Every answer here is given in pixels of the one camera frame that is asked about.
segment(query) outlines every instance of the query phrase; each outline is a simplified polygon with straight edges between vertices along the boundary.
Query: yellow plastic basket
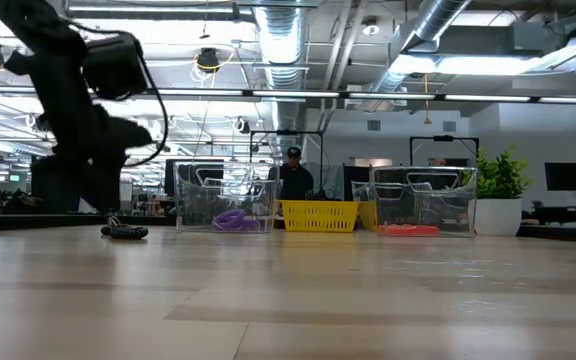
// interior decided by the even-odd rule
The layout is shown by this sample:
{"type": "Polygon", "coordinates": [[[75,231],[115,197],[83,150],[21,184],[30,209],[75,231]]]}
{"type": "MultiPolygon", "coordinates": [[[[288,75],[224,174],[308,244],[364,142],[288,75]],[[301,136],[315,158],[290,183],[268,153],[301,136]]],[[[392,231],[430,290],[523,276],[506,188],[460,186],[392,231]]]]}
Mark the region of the yellow plastic basket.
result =
{"type": "Polygon", "coordinates": [[[366,230],[377,231],[377,201],[362,201],[359,203],[359,218],[366,230]]]}
{"type": "Polygon", "coordinates": [[[356,202],[282,200],[286,231],[352,232],[356,202]]]}

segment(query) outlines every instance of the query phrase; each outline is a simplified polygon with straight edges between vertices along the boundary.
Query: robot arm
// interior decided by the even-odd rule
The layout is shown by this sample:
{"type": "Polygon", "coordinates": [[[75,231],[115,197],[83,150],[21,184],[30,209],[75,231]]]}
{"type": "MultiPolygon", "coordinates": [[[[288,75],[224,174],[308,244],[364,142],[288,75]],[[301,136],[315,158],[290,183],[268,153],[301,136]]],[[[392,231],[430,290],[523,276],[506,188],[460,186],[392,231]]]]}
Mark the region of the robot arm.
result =
{"type": "Polygon", "coordinates": [[[126,149],[153,141],[146,129],[109,116],[101,105],[93,104],[88,86],[109,100],[145,91],[143,71],[151,83],[152,78],[138,40],[116,32],[110,39],[86,44],[44,0],[0,0],[0,20],[33,52],[31,56],[14,52],[4,67],[30,76],[44,108],[40,120],[57,140],[55,155],[38,161],[33,171],[72,179],[84,200],[100,212],[118,208],[126,149]]]}

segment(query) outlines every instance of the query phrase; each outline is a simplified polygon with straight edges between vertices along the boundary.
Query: computer monitor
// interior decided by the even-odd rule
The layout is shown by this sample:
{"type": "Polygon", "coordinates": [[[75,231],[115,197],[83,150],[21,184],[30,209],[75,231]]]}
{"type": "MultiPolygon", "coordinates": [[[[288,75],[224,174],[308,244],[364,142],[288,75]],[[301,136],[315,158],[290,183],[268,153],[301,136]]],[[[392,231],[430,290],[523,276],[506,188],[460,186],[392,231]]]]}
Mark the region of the computer monitor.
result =
{"type": "Polygon", "coordinates": [[[548,191],[576,191],[576,163],[545,163],[548,191]]]}

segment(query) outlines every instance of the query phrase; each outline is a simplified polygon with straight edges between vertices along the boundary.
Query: purple object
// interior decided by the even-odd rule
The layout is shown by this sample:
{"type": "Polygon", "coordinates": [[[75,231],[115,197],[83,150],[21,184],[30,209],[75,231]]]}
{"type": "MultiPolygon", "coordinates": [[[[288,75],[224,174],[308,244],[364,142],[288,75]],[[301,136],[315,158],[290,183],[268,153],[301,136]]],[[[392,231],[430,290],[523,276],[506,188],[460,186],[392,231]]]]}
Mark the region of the purple object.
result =
{"type": "Polygon", "coordinates": [[[244,219],[246,212],[240,209],[226,211],[212,221],[217,231],[251,231],[259,227],[259,221],[244,219]]]}

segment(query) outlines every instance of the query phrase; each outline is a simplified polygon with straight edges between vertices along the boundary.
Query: orange object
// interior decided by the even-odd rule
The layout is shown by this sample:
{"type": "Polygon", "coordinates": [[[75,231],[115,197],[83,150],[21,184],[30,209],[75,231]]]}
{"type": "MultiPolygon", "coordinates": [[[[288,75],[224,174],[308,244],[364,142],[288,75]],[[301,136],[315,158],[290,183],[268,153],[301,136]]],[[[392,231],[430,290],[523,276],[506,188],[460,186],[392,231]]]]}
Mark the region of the orange object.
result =
{"type": "Polygon", "coordinates": [[[385,235],[397,236],[436,236],[439,228],[428,225],[379,225],[377,231],[385,235]]]}

